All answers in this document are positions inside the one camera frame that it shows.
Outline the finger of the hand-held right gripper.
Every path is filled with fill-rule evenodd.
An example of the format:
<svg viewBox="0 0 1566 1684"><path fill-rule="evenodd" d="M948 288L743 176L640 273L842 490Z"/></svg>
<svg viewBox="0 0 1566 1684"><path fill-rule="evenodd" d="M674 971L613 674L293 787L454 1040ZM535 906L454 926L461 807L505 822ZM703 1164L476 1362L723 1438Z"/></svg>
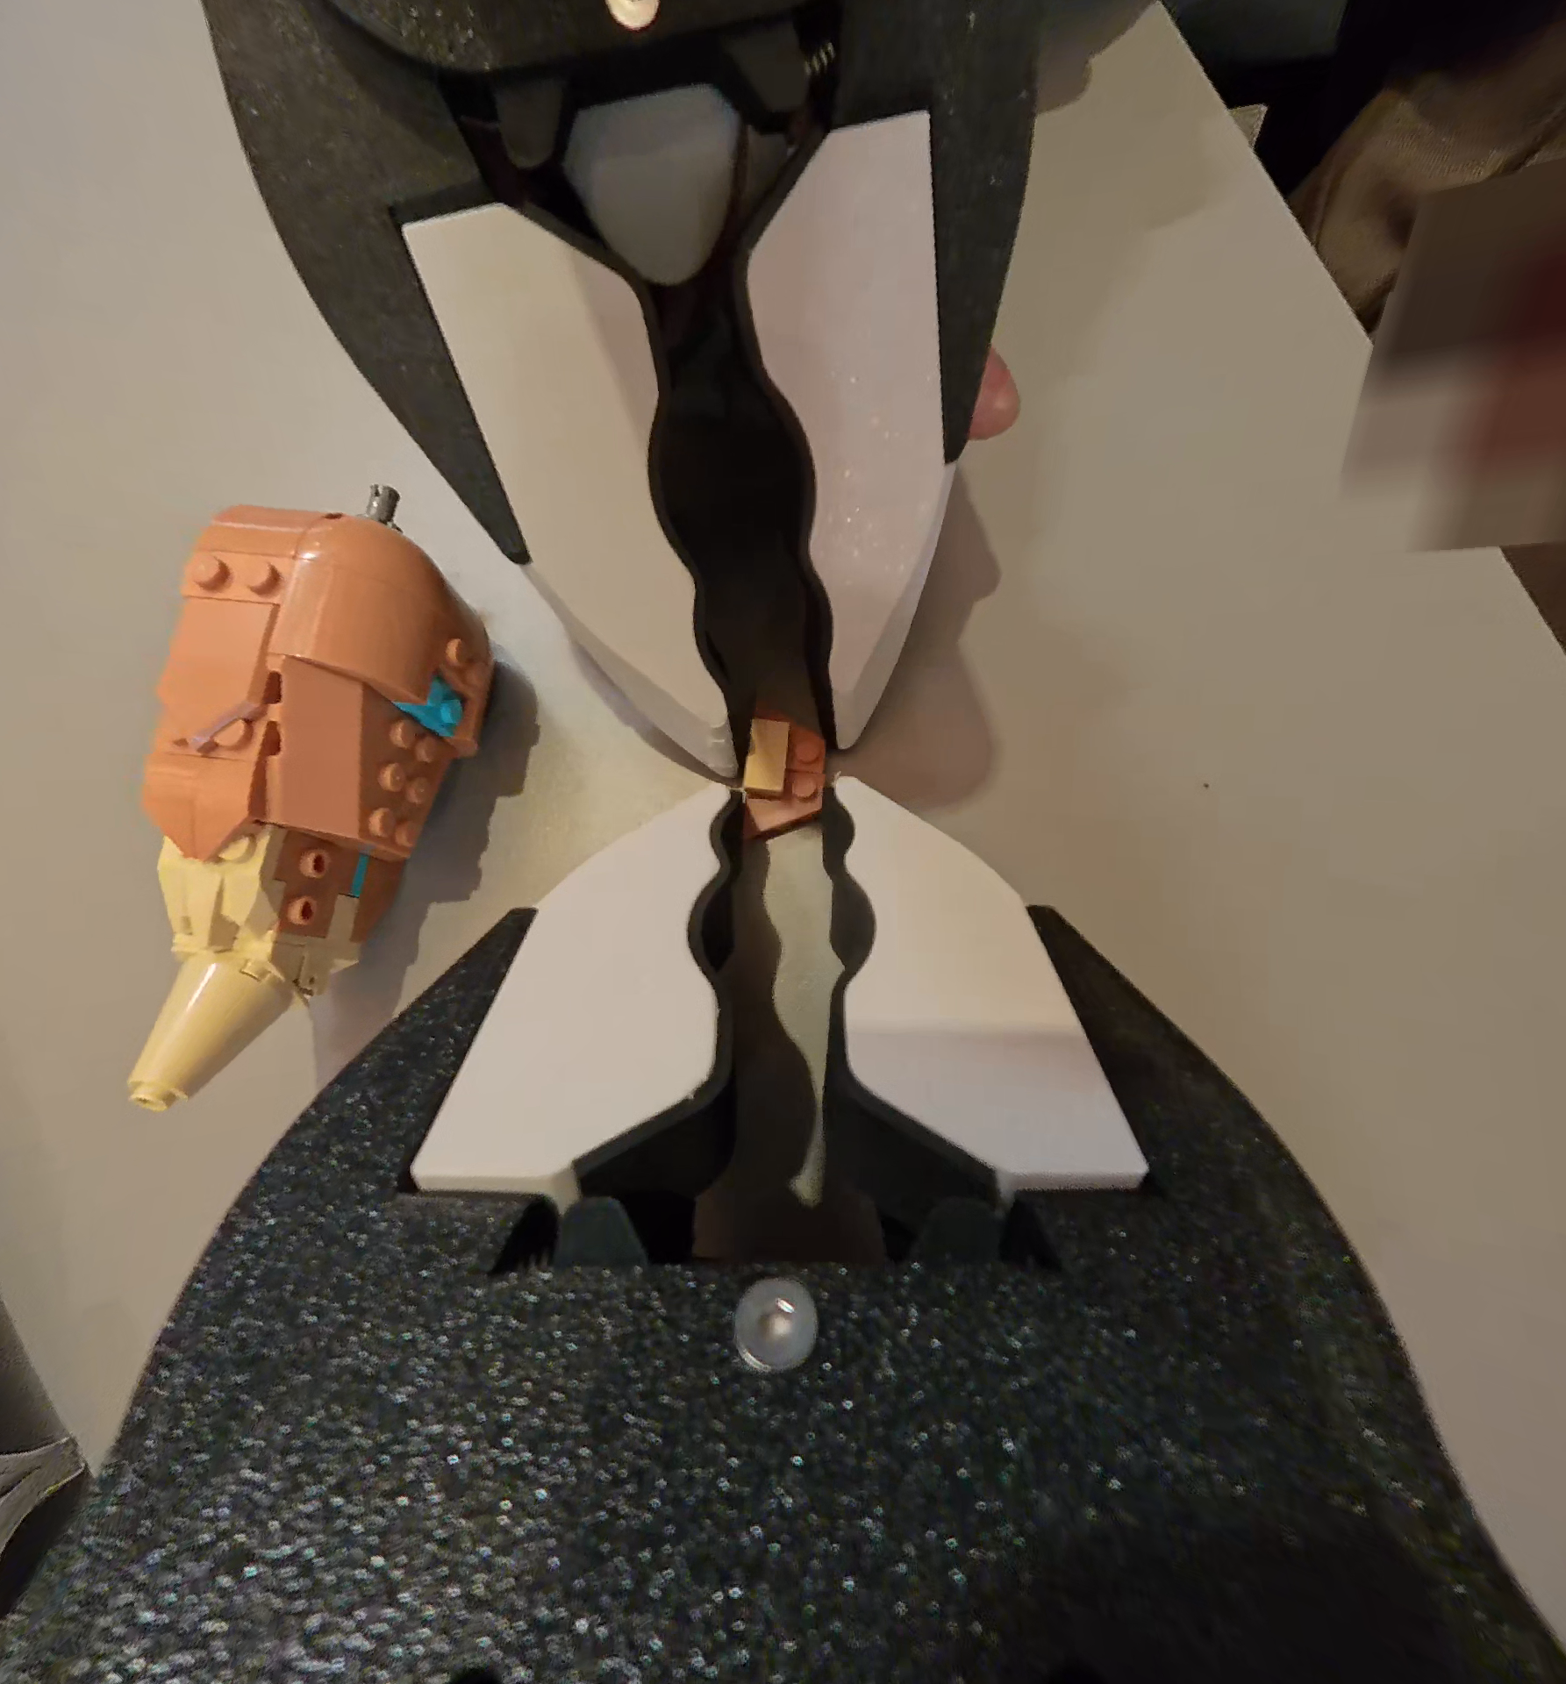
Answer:
<svg viewBox="0 0 1566 1684"><path fill-rule="evenodd" d="M405 243L532 582L651 726L732 778L694 580L652 490L660 376L636 288L524 214L414 221Z"/></svg>
<svg viewBox="0 0 1566 1684"><path fill-rule="evenodd" d="M894 672L954 474L928 120L912 111L829 131L746 263L759 358L811 465L808 560L827 603L840 748L858 740Z"/></svg>

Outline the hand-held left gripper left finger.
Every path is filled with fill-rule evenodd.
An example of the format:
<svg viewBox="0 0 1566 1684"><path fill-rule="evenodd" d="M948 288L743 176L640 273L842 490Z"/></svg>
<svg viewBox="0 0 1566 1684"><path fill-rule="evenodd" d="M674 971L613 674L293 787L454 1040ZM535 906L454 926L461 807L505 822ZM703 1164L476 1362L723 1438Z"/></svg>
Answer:
<svg viewBox="0 0 1566 1684"><path fill-rule="evenodd" d="M701 789L535 908L411 1171L423 1191L698 1195L734 1137L730 789Z"/></svg>

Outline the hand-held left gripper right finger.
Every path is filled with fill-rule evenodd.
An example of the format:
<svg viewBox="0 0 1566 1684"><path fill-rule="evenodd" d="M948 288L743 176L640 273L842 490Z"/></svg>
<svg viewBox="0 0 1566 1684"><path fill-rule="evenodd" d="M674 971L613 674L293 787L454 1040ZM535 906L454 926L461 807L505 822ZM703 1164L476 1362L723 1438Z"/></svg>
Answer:
<svg viewBox="0 0 1566 1684"><path fill-rule="evenodd" d="M869 784L833 791L826 1103L864 1189L1134 1189L1147 1159L1022 897Z"/></svg>

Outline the tan and brown brick piece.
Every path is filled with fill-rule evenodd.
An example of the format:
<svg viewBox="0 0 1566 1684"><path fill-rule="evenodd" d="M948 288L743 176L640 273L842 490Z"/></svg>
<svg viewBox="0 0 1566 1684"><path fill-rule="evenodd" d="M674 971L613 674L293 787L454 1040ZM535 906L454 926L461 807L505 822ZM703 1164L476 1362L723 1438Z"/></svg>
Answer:
<svg viewBox="0 0 1566 1684"><path fill-rule="evenodd" d="M813 728L761 710L748 730L743 793L772 802L811 802L820 796L824 762L826 746Z"/></svg>

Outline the person's right hand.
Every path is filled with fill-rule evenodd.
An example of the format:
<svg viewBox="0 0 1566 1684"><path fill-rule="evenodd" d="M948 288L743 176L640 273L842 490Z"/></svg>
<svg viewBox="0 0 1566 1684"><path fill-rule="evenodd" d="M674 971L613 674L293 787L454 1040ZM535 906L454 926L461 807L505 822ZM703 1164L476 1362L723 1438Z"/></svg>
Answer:
<svg viewBox="0 0 1566 1684"><path fill-rule="evenodd" d="M1015 376L995 347L990 347L972 405L966 437L984 441L1008 432L1022 409Z"/></svg>

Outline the brown and tan brick model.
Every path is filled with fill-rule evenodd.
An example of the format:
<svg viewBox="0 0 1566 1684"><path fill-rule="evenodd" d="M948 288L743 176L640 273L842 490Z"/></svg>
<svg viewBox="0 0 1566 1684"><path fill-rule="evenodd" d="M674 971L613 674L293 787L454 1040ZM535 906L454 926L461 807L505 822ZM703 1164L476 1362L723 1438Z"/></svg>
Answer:
<svg viewBox="0 0 1566 1684"><path fill-rule="evenodd" d="M230 506L183 564L142 776L178 973L133 1105L191 1097L357 964L477 749L490 641L396 502L375 484L357 515Z"/></svg>

